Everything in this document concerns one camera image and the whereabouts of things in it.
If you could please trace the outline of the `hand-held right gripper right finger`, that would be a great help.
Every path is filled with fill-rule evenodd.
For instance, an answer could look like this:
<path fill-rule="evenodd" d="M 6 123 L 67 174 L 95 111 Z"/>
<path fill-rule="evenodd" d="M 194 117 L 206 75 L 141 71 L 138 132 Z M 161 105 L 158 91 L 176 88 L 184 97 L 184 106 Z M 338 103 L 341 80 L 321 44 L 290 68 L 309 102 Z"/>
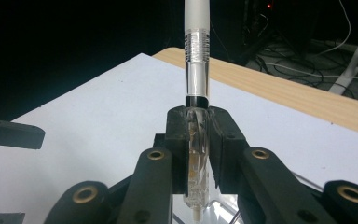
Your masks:
<path fill-rule="evenodd" d="M 223 108 L 211 106 L 210 163 L 215 186 L 223 194 L 237 194 L 241 186 L 240 160 L 249 146 L 231 115 Z"/>

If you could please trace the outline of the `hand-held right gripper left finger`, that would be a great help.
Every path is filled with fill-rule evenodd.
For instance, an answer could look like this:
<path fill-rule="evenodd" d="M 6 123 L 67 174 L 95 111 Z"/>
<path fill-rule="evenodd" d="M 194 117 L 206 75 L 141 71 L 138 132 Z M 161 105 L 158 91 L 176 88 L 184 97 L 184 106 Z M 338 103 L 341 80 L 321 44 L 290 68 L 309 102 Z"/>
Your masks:
<path fill-rule="evenodd" d="M 153 147 L 164 147 L 172 153 L 172 192 L 186 194 L 188 130 L 184 106 L 167 112 L 165 133 L 155 134 Z"/>

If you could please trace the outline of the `white clear pen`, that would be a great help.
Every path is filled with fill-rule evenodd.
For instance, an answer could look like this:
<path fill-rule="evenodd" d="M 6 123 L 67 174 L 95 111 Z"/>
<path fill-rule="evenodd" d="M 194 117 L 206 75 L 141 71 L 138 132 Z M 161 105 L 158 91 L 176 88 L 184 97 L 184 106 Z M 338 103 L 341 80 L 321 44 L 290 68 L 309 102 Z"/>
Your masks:
<path fill-rule="evenodd" d="M 189 135 L 186 205 L 200 224 L 208 190 L 210 2 L 185 0 L 186 123 Z"/>

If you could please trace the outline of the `clear plastic organizer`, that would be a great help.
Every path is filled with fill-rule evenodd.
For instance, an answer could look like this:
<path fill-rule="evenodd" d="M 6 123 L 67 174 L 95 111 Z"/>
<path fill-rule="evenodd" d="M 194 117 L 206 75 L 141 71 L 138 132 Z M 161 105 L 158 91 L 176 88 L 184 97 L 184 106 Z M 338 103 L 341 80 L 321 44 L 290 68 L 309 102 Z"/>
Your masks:
<path fill-rule="evenodd" d="M 237 198 L 236 194 L 222 194 L 209 172 L 209 198 L 199 224 L 247 224 L 241 217 Z M 172 224 L 195 224 L 193 211 L 186 205 L 183 194 L 173 195 Z"/>

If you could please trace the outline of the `wooden table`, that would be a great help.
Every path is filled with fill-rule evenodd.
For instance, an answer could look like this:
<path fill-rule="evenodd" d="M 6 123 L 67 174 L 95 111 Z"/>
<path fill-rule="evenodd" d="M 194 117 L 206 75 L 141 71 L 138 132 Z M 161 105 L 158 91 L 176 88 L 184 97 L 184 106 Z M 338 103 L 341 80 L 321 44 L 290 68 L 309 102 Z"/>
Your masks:
<path fill-rule="evenodd" d="M 358 132 L 358 100 L 212 58 L 210 77 L 280 105 Z"/>

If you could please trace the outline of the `black computer tower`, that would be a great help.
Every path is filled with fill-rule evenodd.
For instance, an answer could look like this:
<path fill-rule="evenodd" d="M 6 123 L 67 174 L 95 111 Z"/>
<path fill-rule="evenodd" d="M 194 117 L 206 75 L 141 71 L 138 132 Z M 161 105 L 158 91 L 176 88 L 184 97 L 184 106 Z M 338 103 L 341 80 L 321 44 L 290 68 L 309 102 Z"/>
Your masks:
<path fill-rule="evenodd" d="M 274 3 L 275 0 L 244 0 L 241 57 L 246 63 L 255 58 L 274 31 L 271 24 Z"/>

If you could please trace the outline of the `white metal desk frame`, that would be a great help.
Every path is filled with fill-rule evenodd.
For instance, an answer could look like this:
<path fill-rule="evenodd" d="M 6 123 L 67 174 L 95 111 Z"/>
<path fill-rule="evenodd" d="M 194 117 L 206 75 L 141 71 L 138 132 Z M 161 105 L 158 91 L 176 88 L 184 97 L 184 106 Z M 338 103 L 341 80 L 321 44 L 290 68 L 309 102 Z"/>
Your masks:
<path fill-rule="evenodd" d="M 358 74 L 358 46 L 344 72 L 337 78 L 329 92 L 342 95 Z"/>

